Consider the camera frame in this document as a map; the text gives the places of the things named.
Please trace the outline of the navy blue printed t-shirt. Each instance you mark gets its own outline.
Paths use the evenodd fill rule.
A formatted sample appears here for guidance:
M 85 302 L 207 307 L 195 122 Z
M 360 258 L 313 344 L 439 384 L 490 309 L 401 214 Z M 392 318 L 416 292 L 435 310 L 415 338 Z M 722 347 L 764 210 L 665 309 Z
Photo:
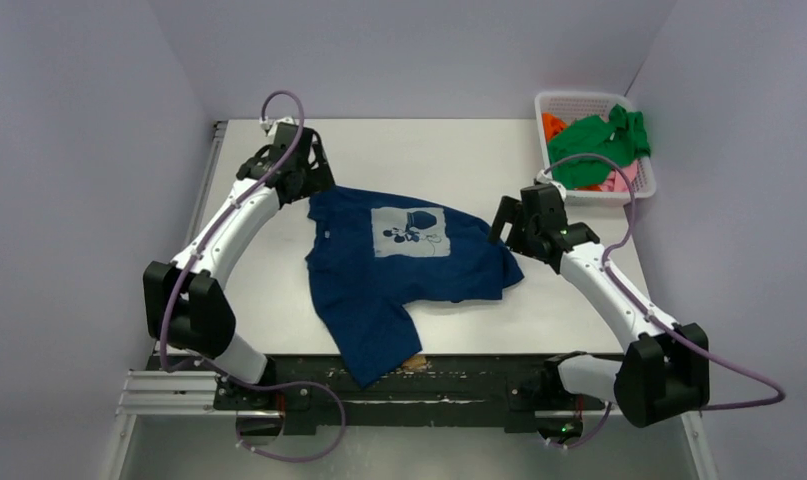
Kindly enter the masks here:
M 312 303 L 360 388 L 421 351 L 407 304 L 499 301 L 524 278 L 484 220 L 444 205 L 334 187 L 310 198 L 308 217 Z

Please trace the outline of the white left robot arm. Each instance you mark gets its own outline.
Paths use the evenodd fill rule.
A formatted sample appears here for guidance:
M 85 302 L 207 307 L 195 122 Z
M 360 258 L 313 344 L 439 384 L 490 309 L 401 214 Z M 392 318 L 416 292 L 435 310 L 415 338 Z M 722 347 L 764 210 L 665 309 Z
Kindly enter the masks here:
M 268 142 L 243 162 L 221 206 L 197 236 L 168 262 L 143 273 L 147 328 L 160 361 L 175 370 L 168 348 L 209 362 L 236 382 L 259 384 L 270 361 L 237 331 L 225 294 L 250 242 L 284 206 L 334 185 L 320 135 L 290 119 L 276 122 Z

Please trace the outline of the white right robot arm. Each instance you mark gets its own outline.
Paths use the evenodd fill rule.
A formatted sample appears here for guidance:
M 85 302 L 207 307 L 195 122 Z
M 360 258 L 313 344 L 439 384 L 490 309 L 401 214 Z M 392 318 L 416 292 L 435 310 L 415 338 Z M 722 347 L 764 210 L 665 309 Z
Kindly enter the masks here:
M 615 405 L 636 427 L 707 406 L 705 331 L 653 309 L 599 236 L 587 224 L 569 221 L 559 186 L 537 184 L 522 189 L 519 198 L 502 197 L 488 240 L 542 262 L 572 284 L 624 350 L 619 361 L 581 351 L 548 359 L 545 384 L 551 391 Z

